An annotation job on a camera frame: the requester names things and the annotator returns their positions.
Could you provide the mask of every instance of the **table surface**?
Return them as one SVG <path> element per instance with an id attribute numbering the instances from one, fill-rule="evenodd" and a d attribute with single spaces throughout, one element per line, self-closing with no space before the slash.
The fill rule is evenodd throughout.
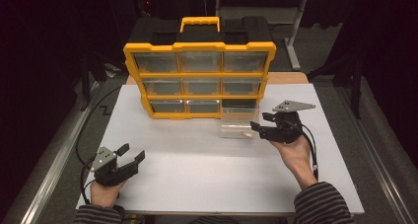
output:
<path id="1" fill-rule="evenodd" d="M 124 186 L 117 201 L 143 214 L 293 215 L 300 188 L 268 141 L 220 137 L 220 119 L 151 119 L 140 104 L 136 86 L 122 87 L 102 146 L 130 150 L 119 166 L 142 150 L 139 174 Z M 319 181 L 342 193 L 352 213 L 364 209 L 311 84 L 268 84 L 261 112 L 284 100 L 315 104 L 299 115 L 313 133 Z M 260 119 L 262 125 L 272 126 Z M 93 179 L 89 174 L 88 181 Z M 80 198 L 78 206 L 84 204 Z"/>

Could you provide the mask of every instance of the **yellow carrying handle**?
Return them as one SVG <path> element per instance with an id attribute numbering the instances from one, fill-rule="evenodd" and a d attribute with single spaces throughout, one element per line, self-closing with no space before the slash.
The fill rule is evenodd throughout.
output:
<path id="1" fill-rule="evenodd" d="M 182 33 L 185 25 L 215 25 L 218 32 L 221 31 L 219 17 L 184 17 L 181 20 L 180 32 Z"/>

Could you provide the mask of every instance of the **wrist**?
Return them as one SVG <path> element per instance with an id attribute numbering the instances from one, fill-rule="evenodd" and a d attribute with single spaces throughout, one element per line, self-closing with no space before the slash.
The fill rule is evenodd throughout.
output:
<path id="1" fill-rule="evenodd" d="M 295 167 L 291 170 L 298 181 L 301 190 L 304 190 L 317 183 L 314 173 L 309 166 Z"/>
<path id="2" fill-rule="evenodd" d="M 102 204 L 97 204 L 97 203 L 92 203 L 91 205 L 96 206 L 96 207 L 100 207 L 100 208 L 110 208 L 110 209 L 112 209 L 112 207 L 108 206 L 108 205 L 102 205 Z"/>

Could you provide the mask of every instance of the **black wire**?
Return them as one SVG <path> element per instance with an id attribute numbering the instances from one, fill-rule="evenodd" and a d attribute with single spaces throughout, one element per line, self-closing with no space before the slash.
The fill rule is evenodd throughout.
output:
<path id="1" fill-rule="evenodd" d="M 302 124 L 302 127 L 304 127 L 310 133 L 311 139 L 313 140 L 313 148 L 314 148 L 314 151 L 316 153 L 316 143 L 314 141 L 314 135 L 313 135 L 313 133 L 304 124 Z"/>
<path id="2" fill-rule="evenodd" d="M 89 166 L 89 164 L 92 163 L 93 161 L 95 161 L 95 159 L 96 159 L 96 155 L 93 156 L 92 158 L 90 158 L 89 161 L 84 164 L 83 169 L 81 170 L 81 174 L 80 174 L 80 190 L 81 190 L 81 195 L 83 195 L 83 199 L 84 199 L 84 202 L 86 204 L 90 204 L 90 201 L 86 197 L 85 188 L 83 186 L 83 184 L 84 184 L 84 174 L 85 174 L 86 169 Z"/>
<path id="3" fill-rule="evenodd" d="M 114 93 L 115 91 L 117 91 L 118 89 L 120 89 L 122 86 L 119 86 L 119 87 L 117 87 L 117 88 L 115 88 L 115 89 L 113 89 L 113 90 L 111 90 L 109 93 L 107 93 L 106 95 L 104 95 L 102 98 L 101 98 L 101 100 L 92 108 L 92 110 L 90 111 L 90 113 L 89 113 L 89 115 L 87 116 L 87 118 L 86 118 L 86 120 L 85 120 L 85 122 L 84 122 L 84 124 L 83 124 L 83 126 L 81 127 L 81 130 L 80 130 L 80 133 L 78 134 L 78 136 L 77 136 L 77 140 L 76 140 L 76 155 L 77 155 L 77 158 L 79 159 L 79 161 L 83 164 L 83 165 L 85 165 L 86 163 L 83 161 L 83 159 L 81 158 L 81 156 L 80 156 L 80 151 L 79 151 L 79 146 L 80 146 L 80 138 L 81 138 L 81 135 L 82 135 L 82 133 L 83 133 L 83 131 L 84 131 L 84 129 L 85 129 L 85 127 L 86 127 L 86 124 L 87 124 L 87 122 L 89 121 L 89 119 L 90 119 L 90 117 L 92 116 L 92 114 L 93 114 L 93 112 L 95 111 L 95 109 L 99 106 L 99 104 L 104 100 L 104 99 L 106 99 L 108 96 L 110 96 L 110 94 L 112 94 L 112 93 Z"/>
<path id="4" fill-rule="evenodd" d="M 304 137 L 308 140 L 308 143 L 310 144 L 311 154 L 313 156 L 313 175 L 317 180 L 318 176 L 319 176 L 319 173 L 318 173 L 318 169 L 317 169 L 316 151 L 315 151 L 315 148 L 314 148 L 311 140 L 308 138 L 308 135 L 305 132 L 302 132 L 302 135 L 304 135 Z"/>
<path id="5" fill-rule="evenodd" d="M 91 183 L 93 183 L 95 180 L 92 180 L 92 181 L 90 181 L 89 183 L 87 183 L 85 186 L 84 186 L 84 188 L 83 188 L 83 192 L 86 192 L 86 188 L 87 188 L 87 186 L 89 185 L 89 184 L 91 184 Z"/>

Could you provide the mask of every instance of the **clear plastic container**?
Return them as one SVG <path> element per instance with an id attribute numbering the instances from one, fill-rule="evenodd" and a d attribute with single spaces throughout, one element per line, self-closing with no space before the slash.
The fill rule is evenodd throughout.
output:
<path id="1" fill-rule="evenodd" d="M 222 53 L 217 51 L 184 51 L 178 54 L 182 72 L 218 72 Z"/>
<path id="2" fill-rule="evenodd" d="M 210 113 L 219 111 L 219 100 L 189 100 L 187 110 L 192 113 Z"/>
<path id="3" fill-rule="evenodd" d="M 221 137 L 254 138 L 256 132 L 251 129 L 250 121 L 258 122 L 258 109 L 222 108 Z"/>
<path id="4" fill-rule="evenodd" d="M 260 72 L 264 69 L 267 52 L 230 52 L 224 53 L 224 71 Z"/>
<path id="5" fill-rule="evenodd" d="M 224 95 L 257 95 L 261 78 L 224 78 Z"/>
<path id="6" fill-rule="evenodd" d="M 179 78 L 143 78 L 148 95 L 180 95 Z"/>
<path id="7" fill-rule="evenodd" d="M 216 95 L 220 92 L 220 78 L 182 78 L 186 95 Z"/>
<path id="8" fill-rule="evenodd" d="M 141 72 L 177 72 L 177 61 L 173 52 L 133 53 Z"/>
<path id="9" fill-rule="evenodd" d="M 154 112 L 184 112 L 183 100 L 150 100 Z"/>

